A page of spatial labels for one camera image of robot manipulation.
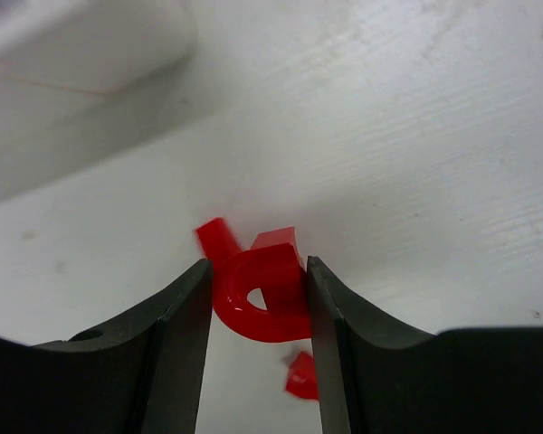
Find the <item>red plastic fragment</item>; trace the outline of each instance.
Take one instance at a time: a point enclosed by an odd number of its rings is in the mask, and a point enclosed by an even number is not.
[[[224,324],[260,342],[311,337],[305,271],[294,228],[263,232],[246,251],[241,251],[223,219],[201,226],[196,234],[214,263],[214,311]],[[267,310],[248,301],[256,288],[262,290]]]
[[[302,351],[290,365],[285,391],[303,400],[319,401],[316,367],[310,354]]]
[[[227,226],[227,222],[221,217],[198,227],[195,229],[195,234],[205,257],[213,262],[215,269],[243,250]]]

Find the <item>red plastic piece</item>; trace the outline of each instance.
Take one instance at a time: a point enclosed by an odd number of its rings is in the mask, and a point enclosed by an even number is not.
[[[195,234],[205,257],[213,262],[215,269],[243,250],[227,226],[227,222],[221,217],[198,227],[195,229]]]
[[[285,391],[303,400],[319,401],[316,367],[310,354],[302,351],[290,365]]]
[[[214,262],[214,311],[236,333],[260,342],[311,337],[301,258],[294,228],[264,232],[241,251],[223,219],[196,230],[205,255]],[[267,310],[247,296],[262,290]]]

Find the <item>small hole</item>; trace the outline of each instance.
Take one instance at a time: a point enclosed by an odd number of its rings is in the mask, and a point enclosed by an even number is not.
[[[85,330],[84,332],[80,332],[77,335],[73,336],[71,338],[71,342],[89,341],[91,339],[96,339],[97,337],[101,336],[102,332],[100,330],[97,330],[96,328],[93,328],[91,330]]]
[[[247,295],[247,301],[259,309],[267,310],[268,308],[265,306],[262,290],[259,288],[253,289],[252,292]]]

